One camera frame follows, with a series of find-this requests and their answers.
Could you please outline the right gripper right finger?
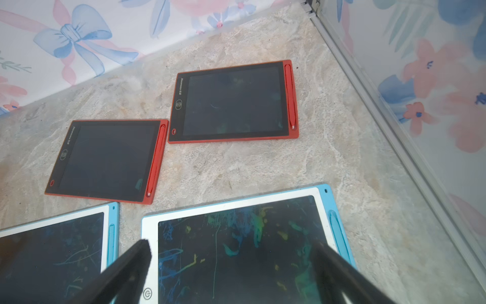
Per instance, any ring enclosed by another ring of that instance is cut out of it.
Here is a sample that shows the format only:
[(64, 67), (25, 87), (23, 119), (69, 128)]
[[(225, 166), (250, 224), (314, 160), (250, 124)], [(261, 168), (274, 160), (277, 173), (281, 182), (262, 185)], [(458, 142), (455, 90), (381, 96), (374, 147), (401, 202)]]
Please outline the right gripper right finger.
[(322, 303), (394, 303), (329, 245), (315, 243), (310, 258)]

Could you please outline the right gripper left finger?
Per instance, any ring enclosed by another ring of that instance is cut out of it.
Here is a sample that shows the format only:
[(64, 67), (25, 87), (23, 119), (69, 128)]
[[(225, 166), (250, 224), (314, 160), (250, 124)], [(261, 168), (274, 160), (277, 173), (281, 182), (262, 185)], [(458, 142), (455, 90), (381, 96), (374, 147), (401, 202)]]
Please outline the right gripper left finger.
[(70, 303), (139, 303), (151, 263), (149, 241), (140, 239)]

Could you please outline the white blue writing tablet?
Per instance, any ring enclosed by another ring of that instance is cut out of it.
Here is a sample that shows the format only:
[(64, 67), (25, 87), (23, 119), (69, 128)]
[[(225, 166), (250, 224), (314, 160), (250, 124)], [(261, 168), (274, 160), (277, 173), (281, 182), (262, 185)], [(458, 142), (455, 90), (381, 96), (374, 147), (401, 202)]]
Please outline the white blue writing tablet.
[(141, 236), (141, 303), (319, 303), (313, 246), (354, 264), (326, 184), (147, 215)]
[(1, 231), (1, 303), (67, 303), (118, 258), (111, 202)]

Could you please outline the red writing tablet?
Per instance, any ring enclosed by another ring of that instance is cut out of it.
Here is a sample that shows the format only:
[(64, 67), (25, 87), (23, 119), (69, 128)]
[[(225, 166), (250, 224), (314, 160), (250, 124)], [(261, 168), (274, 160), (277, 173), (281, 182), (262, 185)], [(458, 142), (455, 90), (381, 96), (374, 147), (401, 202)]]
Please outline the red writing tablet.
[(170, 144), (298, 137), (291, 60), (177, 74)]
[(150, 205), (168, 120), (74, 120), (45, 194)]

